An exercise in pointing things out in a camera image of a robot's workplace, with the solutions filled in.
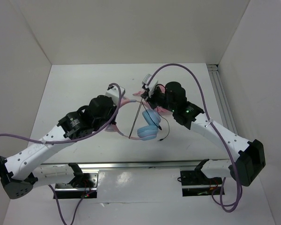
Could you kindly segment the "pink blue cat-ear headphones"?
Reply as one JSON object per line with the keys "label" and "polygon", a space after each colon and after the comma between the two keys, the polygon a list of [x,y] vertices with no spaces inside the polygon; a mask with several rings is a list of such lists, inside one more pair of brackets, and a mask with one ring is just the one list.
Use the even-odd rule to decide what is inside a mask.
{"label": "pink blue cat-ear headphones", "polygon": [[140,103],[141,106],[144,107],[144,111],[142,112],[142,116],[144,120],[147,122],[147,125],[137,129],[137,137],[125,135],[122,133],[118,126],[115,124],[110,124],[105,128],[105,132],[109,133],[118,133],[120,136],[128,138],[130,140],[141,140],[148,141],[157,138],[157,134],[159,130],[162,130],[160,126],[161,116],[157,113],[157,111],[147,108],[141,101],[136,99],[128,99],[123,98],[121,100],[120,108],[129,103]]}

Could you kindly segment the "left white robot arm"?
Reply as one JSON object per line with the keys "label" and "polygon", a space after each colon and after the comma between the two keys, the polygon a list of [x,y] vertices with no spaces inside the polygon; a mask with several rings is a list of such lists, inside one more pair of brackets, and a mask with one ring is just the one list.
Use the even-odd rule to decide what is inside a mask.
{"label": "left white robot arm", "polygon": [[114,121],[120,97],[99,95],[89,105],[66,114],[46,135],[28,148],[0,156],[0,181],[10,199],[25,196],[33,188],[53,183],[80,186],[87,178],[77,163],[42,167],[41,164],[72,144],[94,136]]}

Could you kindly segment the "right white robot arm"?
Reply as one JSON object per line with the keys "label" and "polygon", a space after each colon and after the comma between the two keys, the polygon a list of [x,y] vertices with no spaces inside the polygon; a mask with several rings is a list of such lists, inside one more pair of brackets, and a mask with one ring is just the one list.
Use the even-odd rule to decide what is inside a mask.
{"label": "right white robot arm", "polygon": [[205,159],[199,163],[195,169],[198,183],[205,184],[212,178],[232,177],[241,186],[248,187],[265,167],[264,146],[260,141],[255,139],[251,142],[209,119],[203,109],[187,100],[186,91],[180,83],[167,83],[165,91],[159,84],[144,84],[142,87],[142,98],[152,109],[161,107],[170,111],[178,124],[227,151],[228,160]]}

